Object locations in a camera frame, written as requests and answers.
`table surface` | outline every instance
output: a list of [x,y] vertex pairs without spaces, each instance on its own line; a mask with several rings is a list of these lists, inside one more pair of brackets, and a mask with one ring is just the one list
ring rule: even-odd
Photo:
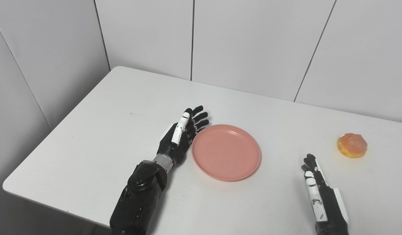
[[[341,190],[350,234],[402,234],[402,123],[344,113],[155,73],[114,68],[5,180],[4,190],[108,226],[135,166],[187,107],[212,124],[249,132],[262,161],[245,180],[204,174],[190,151],[169,174],[152,220],[155,235],[313,235],[301,170],[313,153]],[[336,148],[344,133],[368,142],[360,159]]]

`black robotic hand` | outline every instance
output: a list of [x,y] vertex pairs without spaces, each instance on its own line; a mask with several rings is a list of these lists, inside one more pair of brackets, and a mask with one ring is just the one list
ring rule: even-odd
[[185,110],[160,141],[153,161],[135,168],[123,189],[110,219],[111,235],[146,235],[157,201],[165,190],[169,170],[182,163],[195,136],[208,125],[202,106]]
[[208,113],[200,113],[203,110],[202,105],[194,110],[186,109],[181,120],[176,122],[160,141],[157,153],[172,158],[173,165],[181,164],[195,136],[210,123],[205,119]]
[[349,235],[348,220],[340,191],[327,185],[317,159],[311,153],[304,158],[305,181],[314,210],[317,235]]

